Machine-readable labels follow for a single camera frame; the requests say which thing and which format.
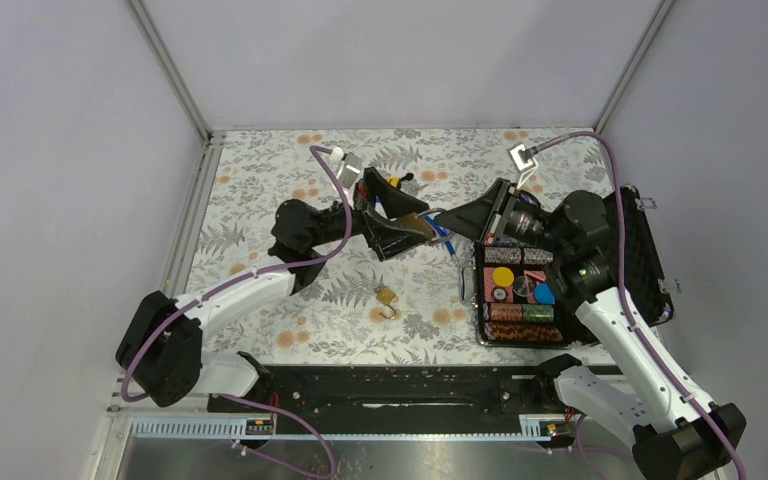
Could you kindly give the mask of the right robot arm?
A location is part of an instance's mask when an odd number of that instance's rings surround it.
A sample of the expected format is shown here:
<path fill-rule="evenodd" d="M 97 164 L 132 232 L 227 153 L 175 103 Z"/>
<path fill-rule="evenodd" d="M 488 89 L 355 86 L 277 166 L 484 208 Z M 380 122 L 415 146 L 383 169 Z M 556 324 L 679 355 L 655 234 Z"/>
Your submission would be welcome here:
<path fill-rule="evenodd" d="M 745 416 L 693 381 L 634 306 L 626 289 L 620 195 L 615 206 L 611 223 L 604 199 L 578 190 L 547 212 L 498 180 L 436 221 L 479 243 L 505 235 L 550 251 L 545 272 L 556 301 L 598 339 L 634 390 L 625 394 L 572 356 L 559 356 L 545 362 L 548 375 L 533 386 L 539 407 L 557 412 L 568 406 L 597 422 L 630 448 L 647 479 L 701 479 L 727 464 L 744 479 L 736 447 Z"/>

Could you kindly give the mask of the yellow round chip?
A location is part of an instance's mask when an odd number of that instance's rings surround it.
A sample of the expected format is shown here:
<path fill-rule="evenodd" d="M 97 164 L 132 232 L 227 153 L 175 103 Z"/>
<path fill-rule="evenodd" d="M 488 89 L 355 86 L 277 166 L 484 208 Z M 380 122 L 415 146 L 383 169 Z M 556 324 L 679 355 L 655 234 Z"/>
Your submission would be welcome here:
<path fill-rule="evenodd" d="M 492 271 L 492 280 L 500 288 L 512 286 L 515 278 L 514 272 L 507 267 L 497 267 Z"/>

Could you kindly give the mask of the blue round chip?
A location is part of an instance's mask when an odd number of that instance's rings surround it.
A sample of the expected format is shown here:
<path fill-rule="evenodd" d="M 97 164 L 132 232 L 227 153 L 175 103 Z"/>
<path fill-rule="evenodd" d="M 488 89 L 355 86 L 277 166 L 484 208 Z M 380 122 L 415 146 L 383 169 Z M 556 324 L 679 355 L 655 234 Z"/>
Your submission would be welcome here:
<path fill-rule="evenodd" d="M 552 305 L 556 298 L 547 283 L 539 283 L 533 290 L 534 301 L 537 304 Z"/>

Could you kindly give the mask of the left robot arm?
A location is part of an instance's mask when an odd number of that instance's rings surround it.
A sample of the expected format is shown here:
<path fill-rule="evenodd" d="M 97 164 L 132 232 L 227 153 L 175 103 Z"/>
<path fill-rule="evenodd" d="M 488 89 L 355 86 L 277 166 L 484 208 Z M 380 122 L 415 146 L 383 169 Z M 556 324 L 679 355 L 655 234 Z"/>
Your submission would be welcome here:
<path fill-rule="evenodd" d="M 228 394 L 245 410 L 261 409 L 271 388 L 265 370 L 246 353 L 207 352 L 204 341 L 311 285 L 328 260 L 317 252 L 320 245 L 362 236 L 385 261 L 428 243 L 434 236 L 423 218 L 429 210 L 373 167 L 364 170 L 351 195 L 328 208 L 283 202 L 271 230 L 275 242 L 259 265 L 194 294 L 171 298 L 155 291 L 141 300 L 114 358 L 127 375 L 122 383 L 136 382 L 142 391 L 123 390 L 122 398 L 150 398 L 168 407 L 189 394 Z"/>

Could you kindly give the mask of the small brass padlock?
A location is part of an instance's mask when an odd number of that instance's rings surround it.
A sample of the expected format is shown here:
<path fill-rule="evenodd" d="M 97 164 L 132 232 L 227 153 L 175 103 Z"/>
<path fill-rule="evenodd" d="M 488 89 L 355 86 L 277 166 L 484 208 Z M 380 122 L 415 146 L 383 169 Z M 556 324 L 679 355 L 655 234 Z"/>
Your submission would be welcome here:
<path fill-rule="evenodd" d="M 380 286 L 376 290 L 375 298 L 381 306 L 380 315 L 383 318 L 392 320 L 397 316 L 398 310 L 392 305 L 395 301 L 396 294 L 392 289 L 387 286 Z"/>

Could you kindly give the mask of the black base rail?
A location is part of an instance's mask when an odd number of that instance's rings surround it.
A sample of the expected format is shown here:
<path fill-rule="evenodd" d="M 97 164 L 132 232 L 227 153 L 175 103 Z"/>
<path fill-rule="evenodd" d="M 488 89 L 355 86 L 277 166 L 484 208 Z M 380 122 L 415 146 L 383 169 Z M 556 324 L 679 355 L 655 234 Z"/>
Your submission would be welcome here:
<path fill-rule="evenodd" d="M 516 434 L 520 419 L 562 422 L 534 366 L 279 366 L 248 399 L 329 435 Z"/>

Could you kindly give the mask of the floral table mat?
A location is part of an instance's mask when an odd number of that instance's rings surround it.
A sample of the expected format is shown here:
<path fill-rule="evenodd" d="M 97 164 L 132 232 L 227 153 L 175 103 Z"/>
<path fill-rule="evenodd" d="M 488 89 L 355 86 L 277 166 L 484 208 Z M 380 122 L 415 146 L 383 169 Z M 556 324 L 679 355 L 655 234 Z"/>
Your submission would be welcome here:
<path fill-rule="evenodd" d="M 272 246 L 277 207 L 289 199 L 326 208 L 337 195 L 310 147 L 340 147 L 383 175 L 414 174 L 416 197 L 435 208 L 466 203 L 497 178 L 515 179 L 507 151 L 555 137 L 526 189 L 554 208 L 568 193 L 612 190 L 598 143 L 583 128 L 231 131 L 221 143 L 187 290 L 199 291 L 253 267 Z M 329 260 L 302 292 L 268 304 L 210 336 L 214 352 L 245 351 L 263 364 L 535 365 L 548 350 L 486 347 L 476 314 L 459 295 L 458 266 L 471 247 L 452 239 L 380 262 L 362 237 Z M 380 286 L 397 316 L 380 315 Z"/>

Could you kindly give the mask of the large brass padlock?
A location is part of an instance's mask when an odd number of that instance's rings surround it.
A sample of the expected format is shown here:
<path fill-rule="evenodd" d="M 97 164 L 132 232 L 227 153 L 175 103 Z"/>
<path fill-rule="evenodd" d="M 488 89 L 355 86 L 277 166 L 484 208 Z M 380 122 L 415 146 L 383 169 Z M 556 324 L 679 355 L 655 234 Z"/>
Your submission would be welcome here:
<path fill-rule="evenodd" d="M 397 218 L 395 223 L 400 227 L 404 227 L 420 233 L 422 235 L 423 245 L 435 245 L 432 243 L 435 238 L 434 231 L 423 219 L 423 216 L 429 215 L 435 219 L 435 216 L 439 213 L 442 213 L 441 209 L 432 209 L 426 211 L 423 215 L 420 215 L 419 213 L 409 213 Z"/>

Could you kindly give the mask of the black poker chip case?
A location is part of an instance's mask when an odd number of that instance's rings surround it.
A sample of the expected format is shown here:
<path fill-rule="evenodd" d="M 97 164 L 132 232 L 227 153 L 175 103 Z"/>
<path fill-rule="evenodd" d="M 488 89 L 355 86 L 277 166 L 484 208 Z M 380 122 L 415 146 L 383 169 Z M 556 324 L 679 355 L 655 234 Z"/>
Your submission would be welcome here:
<path fill-rule="evenodd" d="M 481 344 L 514 348 L 568 348 L 594 344 L 576 309 L 617 285 L 623 274 L 632 311 L 649 326 L 675 316 L 674 302 L 645 213 L 652 202 L 631 185 L 597 199 L 575 191 L 551 213 L 522 194 L 514 208 L 524 241 L 500 237 L 473 245 L 477 335 Z M 511 269 L 512 286 L 492 280 L 497 267 Z M 556 301 L 537 304 L 533 290 L 547 283 Z"/>

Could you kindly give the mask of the yellow padlock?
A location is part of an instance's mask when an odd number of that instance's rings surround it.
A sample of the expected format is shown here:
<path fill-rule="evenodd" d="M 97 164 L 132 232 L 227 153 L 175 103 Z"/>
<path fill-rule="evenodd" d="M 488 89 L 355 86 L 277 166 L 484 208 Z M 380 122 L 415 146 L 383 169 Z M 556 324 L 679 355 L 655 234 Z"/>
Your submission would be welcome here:
<path fill-rule="evenodd" d="M 394 188 L 400 189 L 404 182 L 410 182 L 414 179 L 413 173 L 407 173 L 402 177 L 390 176 L 387 178 L 387 182 Z"/>

